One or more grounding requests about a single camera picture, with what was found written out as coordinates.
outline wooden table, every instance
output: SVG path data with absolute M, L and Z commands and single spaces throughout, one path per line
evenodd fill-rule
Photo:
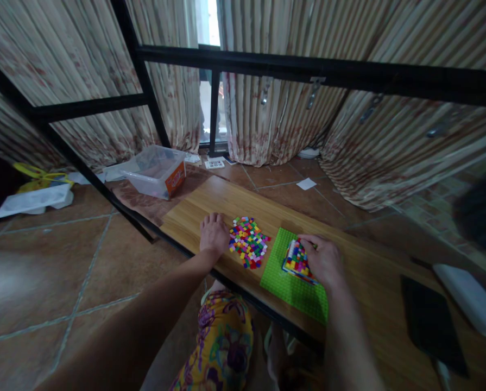
M 279 227 L 298 234 L 319 234 L 336 242 L 344 255 L 346 277 L 361 305 L 379 367 L 390 389 L 440 390 L 431 360 L 409 339 L 400 276 L 408 276 L 445 295 L 471 375 L 466 380 L 451 374 L 452 389 L 486 390 L 486 338 L 473 330 L 430 270 L 385 247 L 345 234 L 217 176 L 208 179 L 168 212 L 161 230 L 196 254 L 199 224 L 211 212 L 222 213 L 228 226 L 235 217 L 254 217 L 263 233 L 272 236 L 270 248 Z M 227 251 L 215 269 L 292 325 L 323 342 L 322 324 L 259 286 L 269 254 L 261 268 L 248 270 L 235 253 Z

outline curtain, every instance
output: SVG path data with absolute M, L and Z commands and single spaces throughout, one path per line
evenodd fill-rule
M 156 6 L 163 3 L 146 0 L 143 3 L 145 18 L 164 11 L 176 14 L 160 14 L 161 20 L 184 21 L 179 19 L 178 8 Z M 141 22 L 138 19 L 133 22 L 137 25 L 138 21 Z M 174 29 L 175 25 L 160 25 L 160 33 L 176 35 L 174 30 L 165 28 Z M 142 92 L 107 0 L 21 0 L 13 2 L 12 6 L 0 1 L 0 68 L 34 106 Z M 149 71 L 154 89 L 167 91 L 168 78 L 152 72 L 151 68 Z M 190 91 L 183 84 L 176 83 L 174 91 L 177 96 L 185 96 L 184 99 L 193 99 L 187 95 Z M 162 108 L 166 124 L 175 113 L 180 115 L 171 120 L 174 126 L 167 128 L 169 139 L 174 148 L 197 150 L 198 143 L 190 135 L 193 127 L 183 124 L 183 111 L 175 109 L 180 104 L 180 101 L 167 102 L 165 99 L 165 111 Z M 45 153 L 45 143 L 38 142 L 38 135 L 31 125 L 8 105 L 6 110 L 0 111 L 2 122 L 8 125 L 0 126 L 0 156 L 9 161 L 39 165 L 43 169 L 61 168 L 64 160 L 54 158 L 52 149 L 49 157 L 39 158 Z M 146 106 L 59 122 L 53 126 L 93 169 L 126 160 L 145 146 L 160 144 Z M 29 142 L 19 145 L 17 138 Z
M 218 0 L 221 49 L 365 60 L 391 21 L 391 2 Z M 347 92 L 273 80 L 262 106 L 263 78 L 223 73 L 230 155 L 238 162 L 280 165 L 327 127 Z
M 194 0 L 129 0 L 127 5 L 139 42 L 198 48 Z M 147 70 L 172 147 L 197 153 L 199 69 L 148 62 Z
M 0 157 L 47 171 L 67 166 L 65 159 L 0 94 Z
M 368 59 L 486 70 L 486 1 L 398 2 Z M 321 149 L 353 204 L 381 209 L 486 157 L 486 108 L 386 96 L 361 124 L 374 96 L 352 91 Z

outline yellow floral pants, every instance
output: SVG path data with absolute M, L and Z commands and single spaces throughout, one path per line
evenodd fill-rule
M 198 314 L 197 346 L 171 390 L 242 390 L 254 346 L 248 307 L 231 291 L 212 292 Z

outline green lego brick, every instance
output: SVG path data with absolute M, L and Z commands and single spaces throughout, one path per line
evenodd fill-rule
M 275 236 L 275 244 L 264 269 L 261 287 L 313 319 L 326 324 L 328 300 L 322 285 L 310 285 L 282 270 L 286 250 L 290 242 L 296 239 L 296 234 L 279 228 L 279 232 Z

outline hand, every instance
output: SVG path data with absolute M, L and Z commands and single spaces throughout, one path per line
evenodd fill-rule
M 317 235 L 299 235 L 306 249 L 308 265 L 326 290 L 346 286 L 344 266 L 337 245 Z
M 229 230 L 223 223 L 223 216 L 213 212 L 205 217 L 199 227 L 201 229 L 199 250 L 212 251 L 217 261 L 221 254 L 228 250 L 230 243 Z

